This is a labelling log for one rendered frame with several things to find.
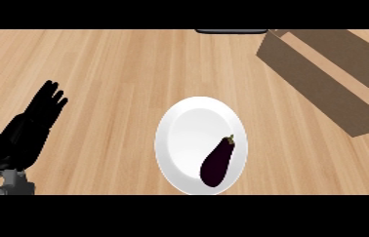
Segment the white oval plate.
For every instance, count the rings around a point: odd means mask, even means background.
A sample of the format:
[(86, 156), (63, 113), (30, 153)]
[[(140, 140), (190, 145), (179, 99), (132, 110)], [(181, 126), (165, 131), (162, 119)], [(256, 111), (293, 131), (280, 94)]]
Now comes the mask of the white oval plate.
[[(224, 137), (233, 137), (224, 179), (216, 187), (200, 180), (200, 166)], [(216, 99), (190, 97), (166, 110), (154, 131), (154, 160), (169, 184), (185, 194), (219, 194), (235, 182), (246, 163), (247, 138), (241, 121)]]

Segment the brown cardboard box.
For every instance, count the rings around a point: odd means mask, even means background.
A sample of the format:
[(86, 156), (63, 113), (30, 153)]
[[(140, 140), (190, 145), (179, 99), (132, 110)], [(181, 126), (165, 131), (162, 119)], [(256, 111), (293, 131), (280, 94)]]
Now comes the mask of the brown cardboard box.
[(348, 135), (369, 134), (369, 41), (345, 29), (272, 29), (256, 56)]

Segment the dark purple eggplant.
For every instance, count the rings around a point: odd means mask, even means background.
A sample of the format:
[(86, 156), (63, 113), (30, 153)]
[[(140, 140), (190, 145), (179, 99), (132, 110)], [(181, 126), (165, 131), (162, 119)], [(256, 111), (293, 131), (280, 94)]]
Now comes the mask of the dark purple eggplant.
[(224, 137), (200, 166), (200, 180), (207, 187), (216, 187), (224, 179), (234, 149), (233, 136)]

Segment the dark flat appliance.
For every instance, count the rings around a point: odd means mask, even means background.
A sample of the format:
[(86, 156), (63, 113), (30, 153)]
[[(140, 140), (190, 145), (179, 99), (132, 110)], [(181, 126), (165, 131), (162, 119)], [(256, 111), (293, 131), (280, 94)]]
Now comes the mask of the dark flat appliance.
[(266, 29), (194, 29), (202, 34), (264, 34)]

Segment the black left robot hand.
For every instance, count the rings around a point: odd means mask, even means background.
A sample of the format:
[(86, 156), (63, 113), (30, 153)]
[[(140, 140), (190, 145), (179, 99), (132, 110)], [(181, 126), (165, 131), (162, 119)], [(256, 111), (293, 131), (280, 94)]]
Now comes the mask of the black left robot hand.
[(58, 84), (47, 80), (27, 108), (0, 133), (0, 171), (23, 171), (35, 162), (67, 99)]

